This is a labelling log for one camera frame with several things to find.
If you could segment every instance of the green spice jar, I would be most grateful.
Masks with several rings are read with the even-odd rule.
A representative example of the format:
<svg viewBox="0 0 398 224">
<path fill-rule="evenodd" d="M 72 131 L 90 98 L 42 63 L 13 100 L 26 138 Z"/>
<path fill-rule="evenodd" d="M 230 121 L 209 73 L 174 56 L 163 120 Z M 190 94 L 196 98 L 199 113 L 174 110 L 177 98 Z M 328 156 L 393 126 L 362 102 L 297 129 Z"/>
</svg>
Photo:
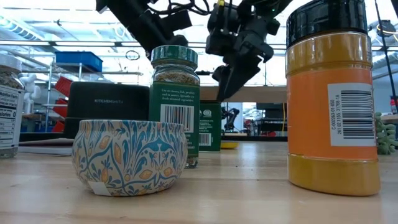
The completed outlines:
<svg viewBox="0 0 398 224">
<path fill-rule="evenodd" d="M 183 124 L 188 140 L 186 168 L 195 168 L 199 154 L 200 79 L 198 54 L 188 47 L 164 45 L 152 51 L 155 68 L 150 86 L 149 119 Z"/>
<path fill-rule="evenodd" d="M 18 151 L 25 92 L 18 80 L 21 69 L 20 60 L 0 54 L 0 159 Z"/>
</svg>

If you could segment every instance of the black lid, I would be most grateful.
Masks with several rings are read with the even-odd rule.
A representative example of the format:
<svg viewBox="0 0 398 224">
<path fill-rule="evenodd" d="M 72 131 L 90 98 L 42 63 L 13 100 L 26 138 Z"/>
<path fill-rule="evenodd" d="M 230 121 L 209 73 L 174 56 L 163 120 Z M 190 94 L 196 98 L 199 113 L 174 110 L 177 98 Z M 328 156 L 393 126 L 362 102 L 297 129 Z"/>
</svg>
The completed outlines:
<svg viewBox="0 0 398 224">
<path fill-rule="evenodd" d="M 368 34 L 364 0 L 314 0 L 296 9 L 286 24 L 286 46 L 328 31 Z"/>
</svg>

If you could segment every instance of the green jar lid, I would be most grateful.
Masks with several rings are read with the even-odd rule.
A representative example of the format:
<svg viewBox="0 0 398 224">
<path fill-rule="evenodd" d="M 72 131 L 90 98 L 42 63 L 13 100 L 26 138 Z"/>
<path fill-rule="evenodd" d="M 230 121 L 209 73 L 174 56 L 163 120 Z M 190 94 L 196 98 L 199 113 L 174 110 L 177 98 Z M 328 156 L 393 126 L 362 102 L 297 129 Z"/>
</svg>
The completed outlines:
<svg viewBox="0 0 398 224">
<path fill-rule="evenodd" d="M 176 63 L 186 64 L 196 69 L 198 67 L 198 54 L 188 47 L 163 45 L 152 50 L 151 62 L 153 66 L 160 63 Z"/>
</svg>

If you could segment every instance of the table surface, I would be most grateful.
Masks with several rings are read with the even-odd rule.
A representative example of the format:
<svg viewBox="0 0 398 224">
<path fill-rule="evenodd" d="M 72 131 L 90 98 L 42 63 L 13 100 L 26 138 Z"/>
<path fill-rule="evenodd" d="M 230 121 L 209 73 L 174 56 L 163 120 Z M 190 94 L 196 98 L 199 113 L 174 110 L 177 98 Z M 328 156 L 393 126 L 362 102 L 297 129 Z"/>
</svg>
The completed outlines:
<svg viewBox="0 0 398 224">
<path fill-rule="evenodd" d="M 381 116 L 381 121 L 384 123 L 398 124 L 398 115 L 384 115 Z"/>
<path fill-rule="evenodd" d="M 20 153 L 0 161 L 0 223 L 398 223 L 398 153 L 380 157 L 382 190 L 372 197 L 290 184 L 286 153 L 286 142 L 201 153 L 171 189 L 124 198 L 84 190 L 70 157 Z"/>
</svg>

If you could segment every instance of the spice jar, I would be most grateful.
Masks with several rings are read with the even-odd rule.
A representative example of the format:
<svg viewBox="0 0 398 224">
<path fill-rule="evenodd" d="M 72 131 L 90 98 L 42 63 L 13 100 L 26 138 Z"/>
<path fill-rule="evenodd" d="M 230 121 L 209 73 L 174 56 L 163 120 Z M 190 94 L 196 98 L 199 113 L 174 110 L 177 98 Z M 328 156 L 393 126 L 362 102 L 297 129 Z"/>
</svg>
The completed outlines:
<svg viewBox="0 0 398 224">
<path fill-rule="evenodd" d="M 150 86 L 149 119 L 185 126 L 186 168 L 195 168 L 199 155 L 200 79 L 198 54 L 188 47 L 164 45 L 152 51 L 155 68 Z"/>
<path fill-rule="evenodd" d="M 315 0 L 289 16 L 291 183 L 329 194 L 379 192 L 371 67 L 363 0 Z"/>
<path fill-rule="evenodd" d="M 0 159 L 17 154 L 21 131 L 24 86 L 18 80 L 22 62 L 0 54 Z"/>
</svg>

